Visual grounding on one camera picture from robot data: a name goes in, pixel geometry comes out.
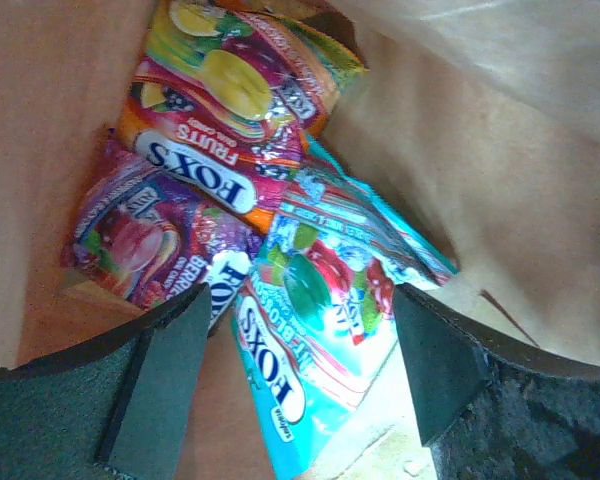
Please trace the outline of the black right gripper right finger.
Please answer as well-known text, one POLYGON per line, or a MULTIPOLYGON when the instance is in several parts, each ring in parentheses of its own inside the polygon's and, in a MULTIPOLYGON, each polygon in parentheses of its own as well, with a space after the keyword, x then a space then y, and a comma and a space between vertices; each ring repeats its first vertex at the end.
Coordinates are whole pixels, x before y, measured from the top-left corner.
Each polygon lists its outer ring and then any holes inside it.
POLYGON ((438 478, 600 479, 599 366, 516 340, 408 284, 393 304, 438 478))

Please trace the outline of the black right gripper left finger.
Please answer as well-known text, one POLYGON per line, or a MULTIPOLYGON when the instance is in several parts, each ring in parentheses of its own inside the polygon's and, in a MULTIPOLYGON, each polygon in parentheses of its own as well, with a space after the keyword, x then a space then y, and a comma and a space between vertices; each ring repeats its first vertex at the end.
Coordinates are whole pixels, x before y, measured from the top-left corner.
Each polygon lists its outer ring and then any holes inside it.
POLYGON ((170 479, 211 316, 200 284, 87 341, 0 368, 0 479, 170 479))

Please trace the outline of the teal Fox's mint blossom bag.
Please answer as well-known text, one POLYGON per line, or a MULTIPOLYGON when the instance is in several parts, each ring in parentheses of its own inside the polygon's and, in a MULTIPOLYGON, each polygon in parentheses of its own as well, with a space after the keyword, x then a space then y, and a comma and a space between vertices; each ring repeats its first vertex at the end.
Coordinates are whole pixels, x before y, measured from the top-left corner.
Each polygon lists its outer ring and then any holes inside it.
POLYGON ((456 266, 316 141, 282 195, 232 329, 279 479, 306 473, 358 409, 397 341, 398 286, 456 266))

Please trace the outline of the orange Fox's fruits candy bag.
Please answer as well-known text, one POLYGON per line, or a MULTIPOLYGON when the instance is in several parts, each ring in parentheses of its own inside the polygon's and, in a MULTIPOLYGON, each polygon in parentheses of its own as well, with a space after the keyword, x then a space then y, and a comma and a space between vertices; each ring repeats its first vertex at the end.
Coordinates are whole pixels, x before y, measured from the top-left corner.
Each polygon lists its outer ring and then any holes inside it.
POLYGON ((310 139, 363 71, 348 48, 298 20, 161 1, 117 132, 266 232, 310 139))

